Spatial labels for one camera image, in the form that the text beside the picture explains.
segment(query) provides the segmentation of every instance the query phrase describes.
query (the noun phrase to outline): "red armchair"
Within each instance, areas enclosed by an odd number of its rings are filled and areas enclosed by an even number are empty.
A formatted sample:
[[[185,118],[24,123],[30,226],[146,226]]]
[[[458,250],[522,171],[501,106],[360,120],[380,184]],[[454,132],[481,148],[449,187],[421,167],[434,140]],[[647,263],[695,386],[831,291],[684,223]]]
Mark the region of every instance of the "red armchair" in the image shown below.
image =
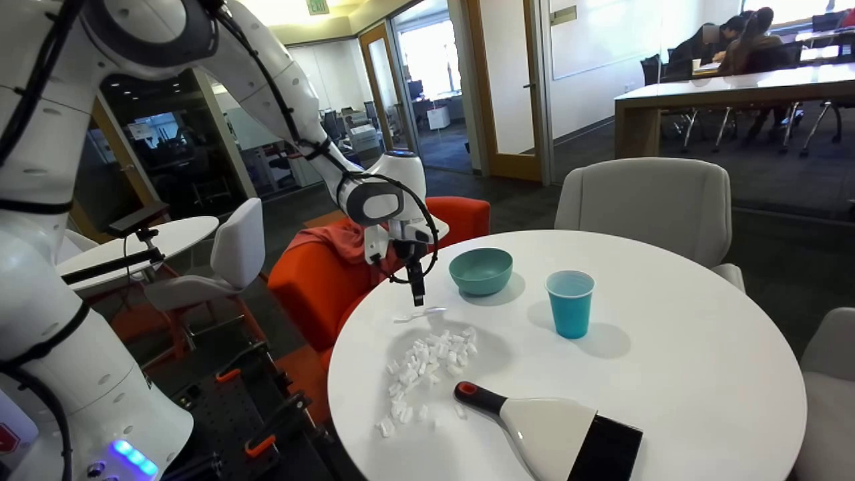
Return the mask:
[[[444,246],[488,234],[488,203],[476,199],[426,199],[426,211],[449,226]],[[327,220],[327,228],[350,228],[350,220]],[[307,349],[285,355],[278,366],[291,374],[295,389],[311,398],[311,414],[327,422],[326,370],[331,349],[351,309],[376,286],[376,273],[351,261],[342,261],[326,242],[291,246],[271,266],[267,289],[301,331]]]

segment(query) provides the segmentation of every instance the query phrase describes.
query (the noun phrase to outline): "table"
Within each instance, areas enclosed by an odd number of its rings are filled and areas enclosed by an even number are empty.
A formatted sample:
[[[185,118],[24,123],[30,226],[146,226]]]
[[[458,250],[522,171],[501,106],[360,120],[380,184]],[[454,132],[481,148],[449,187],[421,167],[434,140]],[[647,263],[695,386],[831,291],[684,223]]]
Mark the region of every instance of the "table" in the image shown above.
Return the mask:
[[[449,261],[473,246],[512,254],[510,286],[462,301]],[[553,334],[545,279],[592,277],[589,334]],[[426,331],[476,330],[468,379],[505,395],[571,398],[643,432],[636,481],[786,478],[807,422],[803,379],[776,327],[711,270],[656,246],[577,234],[522,230],[441,252],[425,311],[405,286],[376,286],[343,325],[327,373],[337,434],[366,478],[528,478],[508,437],[458,410],[441,379],[421,394],[430,422],[380,434],[389,413],[388,363]]]
[[[187,218],[187,220],[176,220],[176,223],[163,223],[163,226],[155,226],[158,235],[152,238],[152,246],[158,246],[158,252],[166,261],[174,261],[180,252],[201,243],[203,238],[209,238],[217,228],[218,228],[217,218]],[[99,243],[95,250],[80,252],[78,258],[62,261],[56,266],[56,273],[67,277],[67,273],[104,266],[104,263],[120,261],[126,254],[139,254],[139,252],[146,252],[146,246],[135,235],[112,238],[107,243]],[[123,286],[130,273],[139,273],[146,269],[148,269],[148,263],[139,263],[139,266],[130,266],[123,270],[112,270],[107,277],[86,279],[80,285],[71,285],[71,289],[82,297],[110,291],[112,286]]]
[[[613,99],[613,155],[660,152],[660,111],[739,108],[762,103],[852,99],[855,64],[812,64],[758,75],[724,75],[643,87]]]

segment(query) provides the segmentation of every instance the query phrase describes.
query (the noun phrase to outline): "plastic cup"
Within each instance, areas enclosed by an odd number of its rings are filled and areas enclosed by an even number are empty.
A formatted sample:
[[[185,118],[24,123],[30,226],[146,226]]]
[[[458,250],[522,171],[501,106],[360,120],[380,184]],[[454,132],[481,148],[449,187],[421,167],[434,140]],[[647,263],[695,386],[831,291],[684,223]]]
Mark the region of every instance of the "plastic cup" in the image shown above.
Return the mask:
[[[559,270],[547,279],[555,331],[565,341],[588,334],[592,279],[579,270]]]

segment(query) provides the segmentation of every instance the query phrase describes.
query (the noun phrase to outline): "round white table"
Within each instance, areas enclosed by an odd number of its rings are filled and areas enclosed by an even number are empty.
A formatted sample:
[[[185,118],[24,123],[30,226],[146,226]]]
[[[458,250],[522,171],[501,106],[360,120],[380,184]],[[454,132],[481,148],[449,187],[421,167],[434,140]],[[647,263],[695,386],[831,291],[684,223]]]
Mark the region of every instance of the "round white table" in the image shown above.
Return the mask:
[[[462,301],[449,261],[476,246],[512,254],[512,279],[485,301]],[[584,341],[549,327],[545,279],[592,277]],[[444,250],[425,309],[409,286],[376,286],[343,325],[327,373],[333,428],[368,478],[531,478],[505,432],[450,398],[462,377],[418,394],[426,417],[380,432],[389,414],[389,362],[434,331],[476,330],[464,374],[517,398],[571,398],[643,432],[636,481],[786,478],[807,422],[803,379],[776,327],[715,273],[656,246],[525,230]]]
[[[218,228],[217,218],[187,218],[187,220],[176,220],[176,223],[163,223],[155,226],[152,230],[158,230],[158,235],[152,238],[152,246],[163,254],[163,261],[174,261],[180,252],[197,246],[201,242],[206,242],[213,230]],[[135,235],[126,235],[126,238],[112,238],[107,243],[99,243],[95,250],[80,252],[75,258],[67,258],[56,266],[58,277],[75,273],[75,270],[86,270],[94,266],[104,266],[104,263],[115,263],[123,261],[128,254],[139,254],[146,252],[146,246],[135,238]],[[139,270],[152,269],[148,263],[139,263],[123,270],[112,270],[95,279],[86,279],[71,285],[71,289],[78,295],[99,295],[99,291],[110,291],[112,286],[123,286],[123,282]]]

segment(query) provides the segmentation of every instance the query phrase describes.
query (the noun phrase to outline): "red brush handle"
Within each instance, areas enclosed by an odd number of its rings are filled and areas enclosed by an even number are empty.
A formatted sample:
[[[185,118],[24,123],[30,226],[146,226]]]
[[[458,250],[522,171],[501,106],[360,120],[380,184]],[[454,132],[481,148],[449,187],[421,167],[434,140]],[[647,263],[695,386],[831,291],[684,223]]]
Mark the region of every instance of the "red brush handle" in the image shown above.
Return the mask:
[[[484,391],[481,386],[476,386],[476,383],[456,383],[454,386],[454,398],[458,401],[458,403],[468,403],[468,406],[473,406],[473,410],[481,410],[481,413],[490,413],[490,414],[498,414],[501,413],[501,406],[505,406],[505,395],[496,395],[496,394],[490,394],[490,391]]]

